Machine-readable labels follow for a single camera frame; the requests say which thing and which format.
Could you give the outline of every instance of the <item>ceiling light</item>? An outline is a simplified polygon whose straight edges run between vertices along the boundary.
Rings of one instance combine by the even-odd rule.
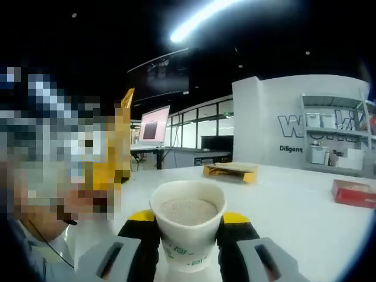
[[[205,21],[207,18],[215,14],[216,12],[227,8],[231,4],[238,2],[240,0],[215,0],[212,3],[205,6],[197,14],[193,15],[188,21],[181,25],[170,37],[173,42],[180,42],[184,40],[187,35],[197,28],[197,26]]]

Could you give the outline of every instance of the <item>laptop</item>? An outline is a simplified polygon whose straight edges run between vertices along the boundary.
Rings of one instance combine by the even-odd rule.
[[[141,120],[139,141],[130,145],[131,150],[163,147],[170,106],[144,113]]]

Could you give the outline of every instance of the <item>coffee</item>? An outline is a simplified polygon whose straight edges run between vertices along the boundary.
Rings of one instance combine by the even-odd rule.
[[[202,224],[217,215],[215,205],[201,199],[174,199],[162,204],[161,213],[182,225]]]

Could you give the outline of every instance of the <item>cup rim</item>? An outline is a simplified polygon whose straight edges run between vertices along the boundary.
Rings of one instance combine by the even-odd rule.
[[[167,184],[167,183],[173,183],[173,182],[198,182],[198,183],[208,184],[208,182],[199,181],[199,180],[177,180],[177,181],[166,182],[166,183],[163,183],[162,185]],[[226,198],[224,196],[224,193],[223,193],[223,190],[221,189],[221,187],[219,187],[219,186],[217,186],[217,187],[219,188],[219,190],[221,191],[221,193],[223,195],[224,203],[223,203],[223,207],[221,208],[221,210],[218,211],[218,213],[212,219],[210,219],[210,220],[208,220],[208,221],[206,221],[204,223],[200,223],[200,224],[197,224],[197,225],[188,226],[188,225],[183,225],[183,224],[180,224],[180,223],[173,222],[173,221],[169,220],[167,217],[165,217],[163,214],[159,214],[158,217],[161,218],[162,220],[168,222],[172,226],[183,228],[183,229],[187,229],[187,230],[199,229],[199,228],[201,228],[201,227],[203,227],[205,225],[208,225],[208,224],[212,223],[213,221],[218,220],[219,217],[222,217],[224,215],[224,211],[227,208],[227,200],[226,200]],[[152,210],[153,213],[154,213],[154,211],[153,211],[153,207],[152,207],[152,199],[154,198],[155,193],[157,191],[158,191],[158,188],[153,192],[153,194],[152,194],[152,196],[150,197],[150,200],[149,200],[149,206],[150,206],[150,208],[151,208],[151,210]]]

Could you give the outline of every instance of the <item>red box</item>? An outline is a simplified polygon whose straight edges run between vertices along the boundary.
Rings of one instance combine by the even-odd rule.
[[[331,191],[336,203],[376,208],[376,189],[370,185],[335,179]]]

